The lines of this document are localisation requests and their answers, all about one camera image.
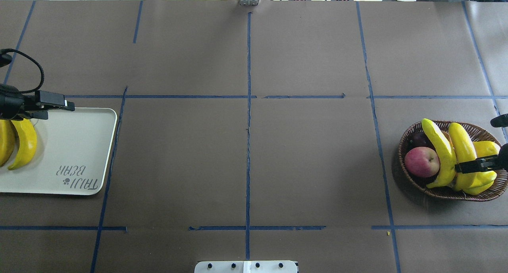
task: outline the gray table surface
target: gray table surface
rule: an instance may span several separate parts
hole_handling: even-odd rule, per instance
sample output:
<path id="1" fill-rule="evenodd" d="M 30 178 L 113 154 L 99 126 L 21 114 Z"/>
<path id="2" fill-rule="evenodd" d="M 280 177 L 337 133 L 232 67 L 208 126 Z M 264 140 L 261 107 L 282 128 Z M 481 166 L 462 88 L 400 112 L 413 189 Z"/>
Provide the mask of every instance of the gray table surface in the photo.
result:
<path id="1" fill-rule="evenodd" d="M 193 272 L 245 259 L 298 260 L 303 273 L 504 271 L 507 195 L 410 198 L 390 165 L 424 117 L 506 142 L 489 121 L 508 112 L 508 5 L 0 9 L 0 47 L 38 60 L 44 90 L 121 118 L 98 194 L 0 194 L 0 271 Z M 25 89 L 38 72 L 19 56 L 0 78 Z"/>

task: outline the white tray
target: white tray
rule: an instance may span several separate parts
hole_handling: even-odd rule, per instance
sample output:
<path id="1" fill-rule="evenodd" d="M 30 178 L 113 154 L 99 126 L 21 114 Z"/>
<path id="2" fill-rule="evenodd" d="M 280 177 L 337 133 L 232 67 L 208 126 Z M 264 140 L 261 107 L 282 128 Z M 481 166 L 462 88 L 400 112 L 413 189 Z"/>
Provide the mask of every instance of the white tray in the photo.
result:
<path id="1" fill-rule="evenodd" d="M 33 119 L 37 152 L 26 166 L 9 171 L 16 157 L 0 168 L 0 192 L 93 195 L 102 188 L 116 112 L 109 108 L 52 110 L 49 120 Z"/>

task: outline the basket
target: basket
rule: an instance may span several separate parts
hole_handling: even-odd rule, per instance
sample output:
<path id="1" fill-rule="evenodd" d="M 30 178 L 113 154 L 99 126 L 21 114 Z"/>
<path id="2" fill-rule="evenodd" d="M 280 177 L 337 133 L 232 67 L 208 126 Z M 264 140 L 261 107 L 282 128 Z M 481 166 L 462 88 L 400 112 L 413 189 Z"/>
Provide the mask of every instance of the basket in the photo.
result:
<path id="1" fill-rule="evenodd" d="M 456 122 L 459 123 L 464 127 L 464 129 L 468 132 L 468 134 L 471 137 L 472 141 L 492 141 L 499 144 L 499 141 L 492 136 L 487 130 L 477 126 L 473 125 L 471 123 L 463 123 L 458 121 L 434 121 L 434 123 L 437 124 L 437 126 L 443 130 L 448 131 L 448 127 L 450 126 L 450 123 Z M 408 153 L 409 149 L 409 142 L 410 142 L 410 136 L 415 132 L 423 132 L 423 129 L 421 128 L 421 122 L 417 122 L 413 125 L 411 125 L 402 135 L 402 138 L 400 139 L 399 147 L 397 148 L 397 157 L 398 157 L 398 164 L 401 167 L 402 173 L 409 182 L 415 186 L 418 190 L 425 193 L 428 196 L 438 198 L 438 199 L 445 199 L 445 200 L 462 200 L 462 201 L 490 201 L 497 197 L 500 197 L 508 188 L 508 173 L 505 170 L 497 170 L 497 177 L 494 181 L 494 184 L 488 190 L 485 190 L 484 192 L 480 193 L 479 195 L 473 196 L 466 194 L 464 192 L 459 191 L 455 192 L 448 186 L 440 186 L 437 188 L 427 188 L 425 186 L 426 183 L 425 180 L 422 180 L 419 177 L 415 177 L 411 173 L 408 172 L 404 165 L 404 157 Z"/>

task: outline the blue grid line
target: blue grid line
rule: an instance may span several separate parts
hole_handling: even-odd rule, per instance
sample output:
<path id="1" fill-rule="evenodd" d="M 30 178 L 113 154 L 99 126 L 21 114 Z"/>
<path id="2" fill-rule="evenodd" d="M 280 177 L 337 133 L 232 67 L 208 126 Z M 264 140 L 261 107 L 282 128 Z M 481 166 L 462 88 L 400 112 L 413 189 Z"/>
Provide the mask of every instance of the blue grid line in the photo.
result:
<path id="1" fill-rule="evenodd" d="M 323 230 L 326 226 L 312 225 L 312 226 L 250 226 L 249 230 Z M 200 226 L 194 228 L 189 227 L 189 231 L 214 231 L 214 230 L 246 230 L 245 226 Z"/>
<path id="2" fill-rule="evenodd" d="M 31 15 L 33 13 L 34 7 L 35 7 L 35 0 L 32 1 L 32 5 L 30 7 L 29 14 L 27 15 L 27 19 L 25 20 L 25 25 L 23 26 L 23 30 L 21 31 L 21 34 L 19 35 L 19 40 L 18 40 L 18 44 L 16 45 L 16 50 L 19 50 L 19 47 L 21 45 L 21 40 L 23 40 L 23 36 L 25 35 L 25 31 L 27 30 L 27 26 L 29 25 L 29 21 L 30 21 Z M 15 59 L 16 59 L 16 53 L 14 53 L 12 55 L 11 64 L 9 65 L 9 68 L 7 69 L 7 73 L 5 74 L 4 85 L 7 84 L 7 80 L 9 79 L 9 75 L 11 74 L 11 69 L 12 69 L 12 66 L 14 65 L 14 60 Z"/>
<path id="3" fill-rule="evenodd" d="M 443 224 L 443 225 L 374 225 L 371 227 L 373 230 L 418 230 L 418 229 L 506 229 L 508 225 L 494 225 L 494 224 Z"/>
<path id="4" fill-rule="evenodd" d="M 479 65 L 481 67 L 481 71 L 483 72 L 483 76 L 485 77 L 485 81 L 487 83 L 487 87 L 489 88 L 490 96 L 492 98 L 492 102 L 494 103 L 494 108 L 496 109 L 496 113 L 499 116 L 499 115 L 501 115 L 501 113 L 499 112 L 499 107 L 497 106 L 497 101 L 494 98 L 494 92 L 492 90 L 492 85 L 490 84 L 489 76 L 487 74 L 487 71 L 485 70 L 485 64 L 483 63 L 483 59 L 481 58 L 481 54 L 480 54 L 479 49 L 478 49 L 477 41 L 476 41 L 476 38 L 475 38 L 475 33 L 473 33 L 473 29 L 471 28 L 471 22 L 470 22 L 470 17 L 468 15 L 468 9 L 466 8 L 466 4 L 463 1 L 462 1 L 462 9 L 464 10 L 464 16 L 466 17 L 466 25 L 468 25 L 468 30 L 470 31 L 471 39 L 473 41 L 473 45 L 475 47 L 475 51 L 476 51 L 477 56 L 478 56 Z M 503 130 L 504 141 L 508 142 L 508 135 L 506 133 L 506 129 L 505 128 L 501 128 L 501 130 Z"/>
<path id="5" fill-rule="evenodd" d="M 121 99 L 123 96 L 109 94 L 84 94 L 84 95 L 68 95 L 66 98 L 76 99 Z M 125 96 L 128 99 L 246 99 L 248 96 L 202 96 L 194 94 L 185 95 L 164 95 L 164 94 L 130 94 Z"/>
<path id="6" fill-rule="evenodd" d="M 250 259 L 250 106 L 251 106 L 251 76 L 250 76 L 250 23 L 252 12 L 247 14 L 247 173 L 245 193 L 245 260 Z"/>
<path id="7" fill-rule="evenodd" d="M 264 99 L 343 99 L 346 95 L 340 96 L 265 96 Z"/>
<path id="8" fill-rule="evenodd" d="M 495 96 L 495 98 L 508 99 L 508 96 Z M 492 99 L 492 96 L 374 96 L 374 99 Z"/>
<path id="9" fill-rule="evenodd" d="M 365 63 L 365 74 L 367 75 L 367 81 L 369 83 L 370 105 L 372 108 L 372 117 L 374 119 L 374 128 L 376 131 L 377 150 L 379 152 L 379 157 L 381 158 L 381 167 L 383 168 L 383 181 L 385 183 L 385 196 L 386 196 L 386 204 L 387 204 L 387 208 L 388 208 L 388 217 L 390 220 L 390 226 L 393 227 L 394 223 L 393 223 L 393 215 L 392 215 L 392 204 L 390 202 L 390 191 L 388 190 L 388 181 L 386 178 L 385 161 L 383 158 L 383 147 L 381 146 L 381 136 L 379 135 L 379 125 L 377 123 L 374 93 L 372 91 L 372 81 L 370 79 L 370 73 L 369 73 L 369 69 L 367 67 L 367 49 L 365 47 L 365 38 L 363 35 L 362 17 L 360 14 L 359 2 L 356 2 L 356 11 L 357 11 L 357 15 L 358 15 L 358 26 L 360 28 L 360 37 L 362 40 L 363 60 Z M 395 229 L 392 228 L 391 231 L 392 231 L 393 254 L 395 257 L 395 266 L 397 267 L 397 273 L 400 273 L 401 271 L 400 271 L 400 261 L 399 261 L 399 249 L 397 248 L 397 237 L 395 235 Z"/>
<path id="10" fill-rule="evenodd" d="M 139 29 L 139 22 L 141 21 L 141 11 L 143 9 L 143 0 L 139 1 L 139 10 L 138 10 L 138 20 L 136 21 L 136 29 L 134 30 L 134 39 L 132 40 L 132 43 L 135 44 L 138 40 L 138 29 Z"/>
<path id="11" fill-rule="evenodd" d="M 98 226 L 0 226 L 0 230 L 98 230 Z M 125 226 L 106 226 L 102 230 L 125 231 Z"/>
<path id="12" fill-rule="evenodd" d="M 97 254 L 98 254 L 98 247 L 100 244 L 100 234 L 103 230 L 103 224 L 104 224 L 104 213 L 106 212 L 106 203 L 108 201 L 108 193 L 109 193 L 109 186 L 111 185 L 111 173 L 113 172 L 113 162 L 115 161 L 116 157 L 116 150 L 118 147 L 118 136 L 120 134 L 120 126 L 122 124 L 122 116 L 123 116 L 123 107 L 125 107 L 125 96 L 127 94 L 128 87 L 125 87 L 125 90 L 123 91 L 123 99 L 122 99 L 122 105 L 120 107 L 120 114 L 118 115 L 118 122 L 116 123 L 116 132 L 115 132 L 115 141 L 113 143 L 113 150 L 111 152 L 111 161 L 109 162 L 109 173 L 108 173 L 108 179 L 106 181 L 106 189 L 104 190 L 104 200 L 102 203 L 102 210 L 100 211 L 100 220 L 98 223 L 98 230 L 97 230 L 97 238 L 96 238 L 96 245 L 94 248 L 94 257 L 92 258 L 92 265 L 90 268 L 90 273 L 95 272 L 95 266 L 97 263 Z"/>

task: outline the apple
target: apple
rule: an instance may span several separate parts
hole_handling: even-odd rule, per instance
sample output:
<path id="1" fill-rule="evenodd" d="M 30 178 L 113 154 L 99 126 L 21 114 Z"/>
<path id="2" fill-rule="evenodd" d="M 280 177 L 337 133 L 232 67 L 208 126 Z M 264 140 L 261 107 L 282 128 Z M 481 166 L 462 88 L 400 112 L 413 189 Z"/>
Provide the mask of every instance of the apple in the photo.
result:
<path id="1" fill-rule="evenodd" d="M 439 172 L 439 157 L 428 147 L 411 149 L 404 157 L 404 164 L 408 171 L 421 178 L 432 177 Z"/>
<path id="2" fill-rule="evenodd" d="M 434 145 L 424 132 L 415 132 L 410 135 L 410 148 L 428 147 L 435 150 Z"/>

